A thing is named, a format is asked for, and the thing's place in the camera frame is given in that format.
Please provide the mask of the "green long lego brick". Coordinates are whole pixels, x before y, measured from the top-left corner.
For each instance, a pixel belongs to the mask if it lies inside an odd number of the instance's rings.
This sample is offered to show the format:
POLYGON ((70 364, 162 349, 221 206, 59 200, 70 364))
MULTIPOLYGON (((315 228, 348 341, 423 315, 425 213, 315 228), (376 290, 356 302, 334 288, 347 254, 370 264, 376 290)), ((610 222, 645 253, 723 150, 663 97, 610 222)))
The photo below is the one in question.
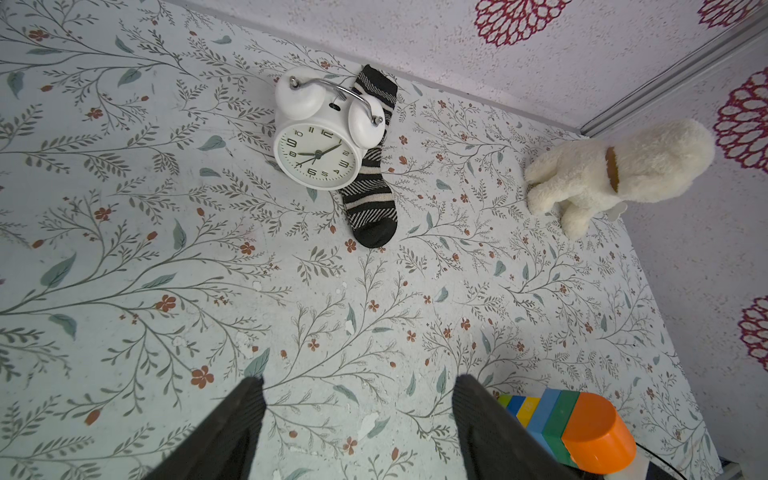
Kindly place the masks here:
POLYGON ((547 389, 545 396, 552 398, 554 403, 542 428, 542 436, 559 463, 575 467, 576 463, 566 448, 562 436, 565 433, 580 393, 570 390, 547 389))

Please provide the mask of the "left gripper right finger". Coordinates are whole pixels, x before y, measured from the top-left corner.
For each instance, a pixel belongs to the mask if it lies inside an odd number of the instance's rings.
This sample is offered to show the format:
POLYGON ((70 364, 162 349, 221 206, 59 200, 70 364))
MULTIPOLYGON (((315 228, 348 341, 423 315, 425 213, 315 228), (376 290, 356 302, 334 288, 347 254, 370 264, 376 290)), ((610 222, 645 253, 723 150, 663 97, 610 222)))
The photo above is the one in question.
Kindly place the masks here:
POLYGON ((574 479, 473 376, 452 392, 461 455, 469 479, 574 479))

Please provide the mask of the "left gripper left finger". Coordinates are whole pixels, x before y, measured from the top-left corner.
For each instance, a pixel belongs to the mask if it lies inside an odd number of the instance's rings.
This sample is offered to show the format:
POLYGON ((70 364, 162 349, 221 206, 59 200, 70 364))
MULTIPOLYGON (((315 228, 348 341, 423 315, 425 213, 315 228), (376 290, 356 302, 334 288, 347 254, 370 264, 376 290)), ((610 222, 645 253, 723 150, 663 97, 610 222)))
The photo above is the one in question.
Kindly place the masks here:
POLYGON ((150 473, 149 479, 247 479, 267 403, 264 381, 247 377, 150 473))

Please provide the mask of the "yellow small lego brick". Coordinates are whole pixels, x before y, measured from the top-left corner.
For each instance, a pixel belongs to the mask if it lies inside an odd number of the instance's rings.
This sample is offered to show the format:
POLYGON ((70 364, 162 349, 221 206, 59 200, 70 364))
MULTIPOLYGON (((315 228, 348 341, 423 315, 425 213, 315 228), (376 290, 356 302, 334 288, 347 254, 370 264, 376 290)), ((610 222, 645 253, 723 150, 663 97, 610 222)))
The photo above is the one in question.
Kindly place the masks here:
POLYGON ((524 428, 528 427, 539 403, 540 399, 536 397, 523 398, 520 407, 517 410, 516 418, 524 428))

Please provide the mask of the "orange lego brick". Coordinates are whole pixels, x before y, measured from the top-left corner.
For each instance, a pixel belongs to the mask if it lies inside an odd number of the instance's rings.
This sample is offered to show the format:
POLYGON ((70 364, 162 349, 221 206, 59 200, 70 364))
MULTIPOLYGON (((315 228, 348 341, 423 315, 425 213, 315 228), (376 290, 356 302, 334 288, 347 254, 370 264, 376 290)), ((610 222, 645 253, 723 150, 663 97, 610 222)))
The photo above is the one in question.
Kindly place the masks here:
POLYGON ((636 442, 612 403, 580 393, 561 440, 585 472, 608 475, 626 469, 637 455, 636 442))

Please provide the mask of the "dark blue small lego brick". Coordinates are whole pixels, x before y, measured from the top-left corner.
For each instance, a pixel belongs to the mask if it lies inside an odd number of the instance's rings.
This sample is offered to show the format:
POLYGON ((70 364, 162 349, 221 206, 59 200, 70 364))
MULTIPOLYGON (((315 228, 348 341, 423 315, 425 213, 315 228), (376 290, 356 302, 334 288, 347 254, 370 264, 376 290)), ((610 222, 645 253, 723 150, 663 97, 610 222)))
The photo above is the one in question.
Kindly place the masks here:
POLYGON ((506 410, 512 415, 517 416, 523 403, 525 402, 525 396, 514 395, 511 396, 507 403, 506 410))

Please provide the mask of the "light blue long lego brick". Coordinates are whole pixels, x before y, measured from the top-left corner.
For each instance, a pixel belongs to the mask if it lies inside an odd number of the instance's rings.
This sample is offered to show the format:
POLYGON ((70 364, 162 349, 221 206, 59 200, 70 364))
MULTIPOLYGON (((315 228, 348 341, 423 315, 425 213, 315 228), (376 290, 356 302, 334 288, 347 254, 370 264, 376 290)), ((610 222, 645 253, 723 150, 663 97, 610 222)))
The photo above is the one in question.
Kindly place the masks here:
POLYGON ((558 389, 547 388, 541 396, 539 403, 531 417, 527 432, 539 443, 539 445, 550 455, 554 456, 552 449, 543 436, 544 427, 552 414, 555 405, 559 399, 561 391, 558 389))

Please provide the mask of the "lime green lego brick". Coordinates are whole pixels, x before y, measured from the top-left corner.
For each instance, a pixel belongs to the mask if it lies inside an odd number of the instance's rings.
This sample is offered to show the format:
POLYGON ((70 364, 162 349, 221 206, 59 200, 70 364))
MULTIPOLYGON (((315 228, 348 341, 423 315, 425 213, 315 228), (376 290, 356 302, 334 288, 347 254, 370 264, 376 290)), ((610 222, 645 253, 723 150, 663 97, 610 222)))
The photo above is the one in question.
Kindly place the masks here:
POLYGON ((512 399, 512 396, 508 394, 500 394, 498 396, 498 402, 504 408, 506 408, 509 405, 509 403, 511 402, 511 399, 512 399))

